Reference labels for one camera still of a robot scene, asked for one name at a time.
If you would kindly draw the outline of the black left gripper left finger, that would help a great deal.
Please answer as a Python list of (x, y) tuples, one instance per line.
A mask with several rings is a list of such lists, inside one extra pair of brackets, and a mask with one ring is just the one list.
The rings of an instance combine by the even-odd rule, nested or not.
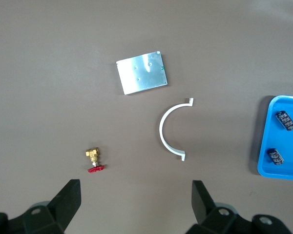
[(81, 183), (70, 180), (48, 204), (8, 221), (8, 234), (64, 234), (81, 205)]

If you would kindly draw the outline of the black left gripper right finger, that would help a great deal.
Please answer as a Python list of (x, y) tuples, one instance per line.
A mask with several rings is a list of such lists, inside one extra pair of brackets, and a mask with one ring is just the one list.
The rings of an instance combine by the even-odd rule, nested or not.
[(252, 234), (252, 224), (229, 205), (216, 204), (201, 180), (194, 180), (191, 205), (197, 220), (185, 234)]

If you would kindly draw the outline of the black terminal block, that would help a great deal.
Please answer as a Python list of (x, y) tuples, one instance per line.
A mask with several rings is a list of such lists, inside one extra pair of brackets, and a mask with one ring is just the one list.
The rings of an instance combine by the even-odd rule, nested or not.
[(277, 112), (275, 117), (287, 131), (293, 130), (293, 120), (286, 111), (282, 110)]

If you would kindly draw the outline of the blue plastic tray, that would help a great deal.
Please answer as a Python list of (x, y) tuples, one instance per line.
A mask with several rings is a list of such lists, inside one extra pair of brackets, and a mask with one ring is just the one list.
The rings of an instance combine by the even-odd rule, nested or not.
[[(270, 178), (293, 180), (293, 130), (288, 131), (275, 114), (285, 111), (293, 120), (293, 96), (275, 96), (268, 105), (257, 170)], [(275, 148), (284, 162), (275, 165), (267, 151)]]

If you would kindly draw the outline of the silver metal plate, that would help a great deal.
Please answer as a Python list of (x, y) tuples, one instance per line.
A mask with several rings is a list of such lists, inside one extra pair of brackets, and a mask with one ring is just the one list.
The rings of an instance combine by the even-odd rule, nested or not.
[(167, 85), (160, 51), (119, 60), (116, 66), (125, 95)]

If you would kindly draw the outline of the white curved plastic bracket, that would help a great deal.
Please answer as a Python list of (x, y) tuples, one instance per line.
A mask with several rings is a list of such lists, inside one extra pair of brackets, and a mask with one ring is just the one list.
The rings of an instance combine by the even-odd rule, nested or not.
[(186, 152), (183, 151), (183, 150), (178, 150), (172, 146), (170, 146), (165, 137), (164, 137), (164, 132), (163, 132), (163, 129), (164, 129), (164, 124), (165, 124), (165, 121), (167, 119), (167, 117), (172, 113), (174, 112), (175, 110), (177, 109), (180, 109), (180, 108), (184, 108), (184, 107), (192, 107), (193, 106), (193, 103), (194, 103), (194, 98), (190, 97), (188, 99), (187, 102), (185, 103), (180, 103), (180, 104), (177, 104), (177, 105), (174, 105), (172, 107), (170, 107), (169, 109), (166, 110), (166, 112), (163, 114), (163, 116), (161, 117), (161, 120), (160, 120), (160, 123), (159, 123), (159, 136), (160, 136), (160, 140), (161, 140), (161, 143), (163, 144), (163, 146), (169, 151), (171, 152), (172, 154), (176, 155), (176, 156), (179, 156), (181, 161), (184, 162), (185, 161), (185, 157), (186, 157)]

